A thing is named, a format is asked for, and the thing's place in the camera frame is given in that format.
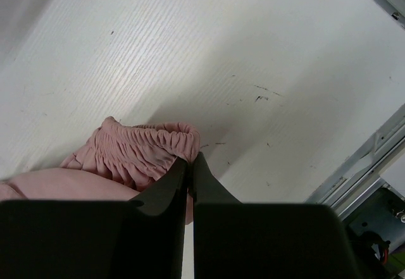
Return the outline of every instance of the scratch mark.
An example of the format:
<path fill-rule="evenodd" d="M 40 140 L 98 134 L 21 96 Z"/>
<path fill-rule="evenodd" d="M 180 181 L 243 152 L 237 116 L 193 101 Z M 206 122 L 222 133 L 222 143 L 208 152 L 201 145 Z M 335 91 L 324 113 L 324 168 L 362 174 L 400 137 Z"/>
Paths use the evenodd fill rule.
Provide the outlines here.
<path fill-rule="evenodd" d="M 265 91 L 268 91 L 268 89 L 267 89 L 267 88 L 265 88 L 265 87 L 262 87 L 262 86 L 257 86 L 257 85 L 253 85 L 253 86 L 255 86 L 255 87 L 257 87 L 257 88 L 260 88 L 260 89 L 264 89 Z"/>
<path fill-rule="evenodd" d="M 254 102 L 257 102 L 258 100 L 262 100 L 262 99 L 265 99 L 266 101 L 268 101 L 268 97 L 258 96 L 258 97 L 256 98 L 256 100 L 254 100 Z"/>

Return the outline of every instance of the pink cloth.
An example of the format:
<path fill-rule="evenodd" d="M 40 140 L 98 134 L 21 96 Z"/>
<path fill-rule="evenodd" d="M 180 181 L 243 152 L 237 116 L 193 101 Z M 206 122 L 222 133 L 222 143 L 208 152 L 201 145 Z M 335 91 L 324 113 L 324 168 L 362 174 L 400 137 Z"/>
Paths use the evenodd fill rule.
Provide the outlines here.
<path fill-rule="evenodd" d="M 129 200 L 159 180 L 177 157 L 197 157 L 199 133 L 186 123 L 124 127 L 106 118 L 61 168 L 32 171 L 0 183 L 0 200 Z M 192 219 L 187 199 L 187 222 Z"/>

